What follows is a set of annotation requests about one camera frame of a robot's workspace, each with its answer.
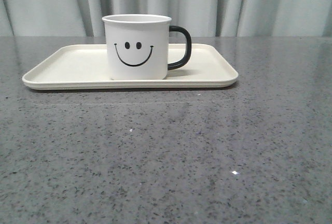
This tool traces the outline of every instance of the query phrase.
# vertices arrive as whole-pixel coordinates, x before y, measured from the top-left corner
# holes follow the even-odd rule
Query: mug rim
[[[121,18],[127,17],[147,17],[155,20],[147,20],[147,21],[126,21],[120,20]],[[147,23],[167,23],[171,22],[172,18],[163,15],[153,15],[153,14],[116,14],[116,15],[108,15],[103,16],[102,20],[104,23],[130,23],[130,24],[147,24]]]

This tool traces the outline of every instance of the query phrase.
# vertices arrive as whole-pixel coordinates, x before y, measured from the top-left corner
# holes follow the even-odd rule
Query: tray
[[[179,60],[185,44],[169,44],[169,62]],[[36,90],[111,88],[222,88],[233,84],[238,72],[205,44],[192,44],[189,62],[168,71],[163,80],[112,80],[108,73],[106,45],[66,46],[35,66],[23,83]]]

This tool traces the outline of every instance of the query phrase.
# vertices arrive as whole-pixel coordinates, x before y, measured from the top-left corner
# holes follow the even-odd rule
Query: granite surface
[[[238,82],[38,92],[24,73],[105,39],[1,37],[0,223],[332,223],[332,38],[193,42]]]

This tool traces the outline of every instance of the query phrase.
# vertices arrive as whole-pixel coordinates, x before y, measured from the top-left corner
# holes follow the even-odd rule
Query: smiley face
[[[125,62],[125,61],[123,60],[123,58],[120,57],[119,52],[118,52],[118,49],[117,49],[117,44],[114,44],[114,46],[115,46],[115,50],[116,50],[116,53],[117,53],[118,58],[120,59],[120,61],[121,61],[124,65],[127,65],[127,66],[129,66],[129,67],[138,67],[138,66],[141,66],[141,65],[143,65],[144,63],[146,63],[146,62],[150,59],[151,54],[152,54],[152,50],[153,50],[153,46],[151,45],[151,46],[150,46],[150,53],[149,53],[149,55],[147,56],[147,58],[146,58],[144,61],[142,61],[142,62],[140,62],[140,63],[136,63],[136,64],[130,64],[130,63],[128,63],[128,62]],[[130,49],[130,43],[129,43],[129,42],[125,42],[124,47],[125,47],[126,49]],[[136,49],[139,50],[139,49],[141,49],[141,47],[142,47],[142,43],[140,43],[140,42],[138,41],[138,42],[136,43]]]

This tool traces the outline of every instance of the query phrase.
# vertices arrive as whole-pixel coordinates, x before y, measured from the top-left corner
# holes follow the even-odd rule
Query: tray rim
[[[169,44],[169,47],[176,49],[177,46],[183,46],[185,44]],[[236,82],[239,77],[239,73],[228,63],[228,61],[211,45],[207,44],[192,44],[192,48],[204,48],[209,49],[212,52],[216,52],[220,58],[223,59],[229,69],[235,74],[232,79],[227,80],[210,80],[210,79],[184,79],[184,80],[172,80],[172,79],[162,79],[162,80],[101,80],[101,81],[66,81],[66,82],[49,82],[49,81],[31,81],[26,77],[30,73],[35,72],[40,69],[42,65],[51,61],[53,56],[64,52],[66,50],[77,50],[77,47],[80,49],[106,49],[106,44],[74,44],[61,47],[49,57],[35,65],[32,69],[26,72],[22,76],[22,81],[25,86],[35,89],[35,90],[75,90],[75,89],[112,89],[112,88],[223,88],[228,87]]]

